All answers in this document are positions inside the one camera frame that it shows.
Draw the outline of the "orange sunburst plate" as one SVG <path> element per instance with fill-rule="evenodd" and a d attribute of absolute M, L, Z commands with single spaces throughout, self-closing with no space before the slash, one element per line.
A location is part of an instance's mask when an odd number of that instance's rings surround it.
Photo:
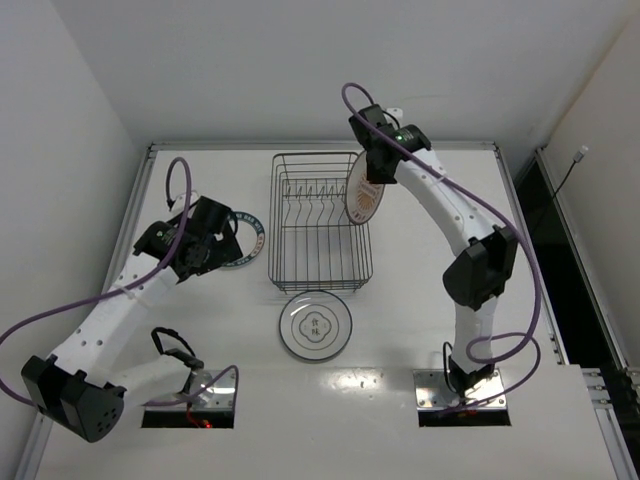
<path fill-rule="evenodd" d="M 351 166 L 346 179 L 344 206 L 349 221 L 355 225 L 369 222 L 377 212 L 384 195 L 383 184 L 367 179 L 366 153 L 362 151 Z"/>

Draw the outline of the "wire dish rack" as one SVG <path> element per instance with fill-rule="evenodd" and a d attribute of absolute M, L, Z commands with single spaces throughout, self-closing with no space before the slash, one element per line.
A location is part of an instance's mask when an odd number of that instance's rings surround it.
<path fill-rule="evenodd" d="M 272 159 L 268 277 L 284 293 L 356 291 L 373 276 L 369 226 L 346 213 L 349 151 L 284 152 Z"/>

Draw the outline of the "white plate dark rim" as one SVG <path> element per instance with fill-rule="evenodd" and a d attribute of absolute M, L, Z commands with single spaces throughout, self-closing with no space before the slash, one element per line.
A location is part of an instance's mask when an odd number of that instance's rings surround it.
<path fill-rule="evenodd" d="M 292 297 L 278 320 L 281 344 L 289 355 L 307 363 L 336 358 L 353 333 L 353 316 L 346 303 L 325 290 Z"/>

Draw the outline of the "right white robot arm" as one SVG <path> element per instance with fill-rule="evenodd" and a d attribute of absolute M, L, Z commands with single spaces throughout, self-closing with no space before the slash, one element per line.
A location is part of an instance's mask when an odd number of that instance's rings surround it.
<path fill-rule="evenodd" d="M 377 104 L 351 116 L 349 124 L 363 149 L 345 187 L 350 222 L 368 223 L 386 186 L 399 184 L 425 209 L 451 248 L 454 260 L 443 274 L 455 307 L 447 382 L 463 396 L 494 372 L 489 339 L 497 299 L 512 275 L 517 240 L 509 228 L 496 225 L 446 184 L 442 162 L 416 126 L 395 128 Z"/>

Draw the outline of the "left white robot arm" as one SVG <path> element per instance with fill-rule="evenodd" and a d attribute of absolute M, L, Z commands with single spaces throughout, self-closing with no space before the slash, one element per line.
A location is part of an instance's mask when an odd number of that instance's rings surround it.
<path fill-rule="evenodd" d="M 186 201 L 183 212 L 150 225 L 135 243 L 116 282 L 82 324 L 45 359 L 31 357 L 21 370 L 37 410 L 89 443 L 103 439 L 122 414 L 137 406 L 199 403 L 215 383 L 188 344 L 159 352 L 151 362 L 116 372 L 117 357 L 161 297 L 192 276 L 242 256 L 238 220 L 207 197 Z"/>

